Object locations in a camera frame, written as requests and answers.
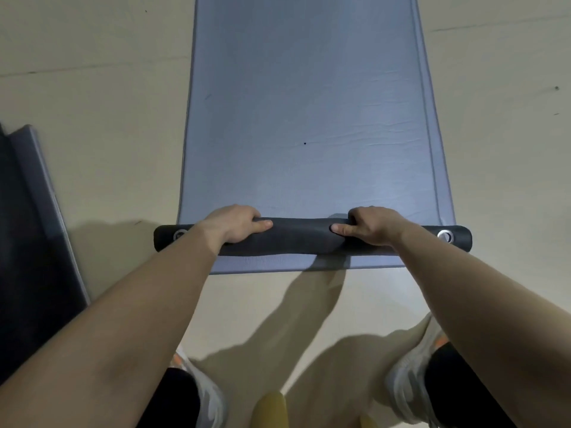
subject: gray sneaker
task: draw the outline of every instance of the gray sneaker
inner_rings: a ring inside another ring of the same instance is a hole
[[[432,354],[448,342],[436,319],[429,322],[418,345],[393,366],[385,379],[390,403],[396,415],[408,424],[426,422],[431,427],[442,426],[434,415],[424,386],[424,373]]]
[[[171,366],[185,370],[196,381],[200,397],[196,428],[222,428],[228,418],[228,405],[220,388],[192,364],[180,345],[176,349]]]

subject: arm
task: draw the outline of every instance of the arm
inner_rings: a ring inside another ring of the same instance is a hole
[[[2,426],[135,426],[220,247],[270,228],[252,222],[259,216],[247,206],[216,210],[121,279],[2,385]]]
[[[568,426],[571,315],[396,211],[350,212],[333,232],[388,245],[449,339],[520,427]]]

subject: floor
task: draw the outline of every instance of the floor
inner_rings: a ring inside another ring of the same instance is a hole
[[[473,253],[571,310],[571,0],[419,0],[457,221]],[[1,0],[0,117],[31,123],[92,298],[175,222],[194,0]],[[406,270],[210,277],[183,339],[292,426],[398,423],[380,378],[427,307]],[[369,398],[376,402],[369,406]]]

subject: black pants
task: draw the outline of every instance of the black pants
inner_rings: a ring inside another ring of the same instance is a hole
[[[516,427],[451,343],[432,355],[424,382],[434,413],[446,427]],[[194,427],[199,410],[192,375],[169,368],[137,426],[160,427],[176,422]]]

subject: person's left arm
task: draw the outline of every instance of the person's left arm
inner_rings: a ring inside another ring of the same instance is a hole
[[[0,387],[2,426],[135,426],[220,248],[269,229],[259,216],[216,210],[117,282]]]

